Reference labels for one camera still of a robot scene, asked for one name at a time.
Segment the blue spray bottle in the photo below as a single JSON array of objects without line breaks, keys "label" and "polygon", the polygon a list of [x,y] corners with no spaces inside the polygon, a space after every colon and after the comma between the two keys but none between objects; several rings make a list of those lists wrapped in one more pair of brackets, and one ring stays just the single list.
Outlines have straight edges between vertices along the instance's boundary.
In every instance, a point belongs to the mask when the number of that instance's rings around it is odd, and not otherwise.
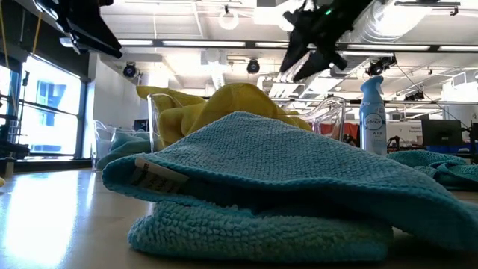
[{"label": "blue spray bottle", "polygon": [[361,86],[364,99],[360,104],[360,147],[378,155],[387,155],[385,105],[380,94],[382,76],[376,76]]}]

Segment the ceiling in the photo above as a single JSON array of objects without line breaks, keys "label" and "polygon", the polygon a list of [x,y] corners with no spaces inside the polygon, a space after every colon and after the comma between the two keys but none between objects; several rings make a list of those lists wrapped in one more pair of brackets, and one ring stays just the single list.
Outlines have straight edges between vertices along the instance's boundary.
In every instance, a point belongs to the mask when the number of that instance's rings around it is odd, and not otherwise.
[{"label": "ceiling", "polygon": [[[31,0],[17,1],[31,6]],[[450,10],[434,10],[416,27],[403,35],[398,42],[477,44],[478,1],[461,0],[460,2],[462,7],[457,16],[450,16]],[[238,26],[233,30],[226,30],[219,24],[220,14],[225,4],[229,6],[229,10],[238,14]],[[271,13],[270,10],[257,7],[256,0],[116,0],[110,7],[102,7],[101,12],[104,21],[118,39],[269,41],[288,39],[287,32],[279,27],[279,25],[282,26],[280,13]],[[127,55],[161,55],[174,73],[171,87],[185,89],[203,89],[206,84],[211,84],[211,75],[200,65],[202,50],[124,48]],[[256,84],[260,75],[278,72],[285,54],[284,50],[266,49],[224,49],[223,51],[228,55],[229,64],[223,73],[226,83],[241,81]],[[257,75],[250,75],[246,71],[250,58],[257,58],[261,65],[261,71]],[[450,79],[449,76],[440,74],[449,75],[453,74],[454,70],[474,67],[478,69],[478,54],[397,53],[397,61],[402,70],[394,67],[384,74],[383,90],[388,99],[394,97],[402,99],[403,96],[397,96],[396,92],[411,87],[413,84],[410,80],[414,83],[425,81],[425,91],[428,96],[439,99],[441,83]],[[124,61],[111,61],[110,64],[116,66],[119,71],[125,66]],[[153,62],[137,63],[137,65],[145,72],[155,68]],[[356,69],[349,75],[349,79],[338,85],[340,91],[336,93],[336,96],[348,99],[360,98],[360,86],[364,79],[367,79],[364,68]]]}]

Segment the tag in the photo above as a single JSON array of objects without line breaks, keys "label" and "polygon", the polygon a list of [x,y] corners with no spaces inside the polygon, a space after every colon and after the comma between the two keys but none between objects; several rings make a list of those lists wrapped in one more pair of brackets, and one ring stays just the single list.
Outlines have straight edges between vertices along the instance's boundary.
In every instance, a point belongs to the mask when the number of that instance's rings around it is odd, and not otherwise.
[{"label": "tag", "polygon": [[134,162],[137,169],[133,173],[132,184],[140,188],[161,193],[175,194],[189,179],[181,173],[153,164],[143,158],[136,158]]}]

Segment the security camera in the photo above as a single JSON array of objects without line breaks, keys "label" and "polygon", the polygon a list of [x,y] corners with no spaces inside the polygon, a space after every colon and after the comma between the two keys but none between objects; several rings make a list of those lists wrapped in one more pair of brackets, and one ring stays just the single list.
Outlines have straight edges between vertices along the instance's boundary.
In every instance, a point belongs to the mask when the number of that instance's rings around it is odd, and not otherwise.
[{"label": "security camera", "polygon": [[136,68],[136,63],[135,62],[126,63],[126,67],[122,71],[122,73],[126,78],[134,78],[138,73]]},{"label": "security camera", "polygon": [[257,74],[260,69],[261,66],[259,65],[259,62],[257,62],[257,59],[249,60],[249,63],[247,64],[247,72],[249,74]]}]

